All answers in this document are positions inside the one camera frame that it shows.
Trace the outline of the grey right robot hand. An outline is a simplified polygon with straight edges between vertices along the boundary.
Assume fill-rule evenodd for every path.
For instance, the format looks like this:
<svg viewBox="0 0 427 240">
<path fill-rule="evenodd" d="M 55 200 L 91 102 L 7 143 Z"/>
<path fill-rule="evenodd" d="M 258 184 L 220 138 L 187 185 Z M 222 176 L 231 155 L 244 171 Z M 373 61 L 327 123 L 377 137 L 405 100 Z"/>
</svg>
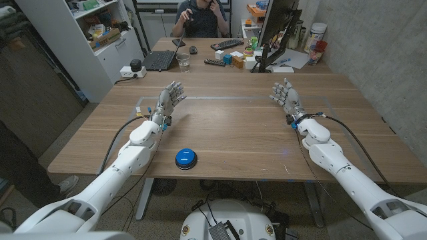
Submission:
<svg viewBox="0 0 427 240">
<path fill-rule="evenodd" d="M 270 95 L 270 99 L 278 103 L 284 109 L 288 125 L 292 123 L 298 125 L 304 119 L 310 117 L 302 106 L 298 92 L 286 78 L 283 84 L 274 83 L 272 92 L 273 95 Z"/>
</svg>

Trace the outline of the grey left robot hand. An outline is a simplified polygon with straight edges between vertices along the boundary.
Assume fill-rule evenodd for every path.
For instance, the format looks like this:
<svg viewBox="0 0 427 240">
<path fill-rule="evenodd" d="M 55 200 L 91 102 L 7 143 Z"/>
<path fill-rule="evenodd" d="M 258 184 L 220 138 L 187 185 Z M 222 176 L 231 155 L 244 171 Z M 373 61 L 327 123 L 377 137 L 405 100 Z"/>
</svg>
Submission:
<svg viewBox="0 0 427 240">
<path fill-rule="evenodd" d="M 151 121 L 161 125 L 166 117 L 170 117 L 174 107 L 183 101 L 186 96 L 181 82 L 173 81 L 165 87 L 159 94 Z"/>
</svg>

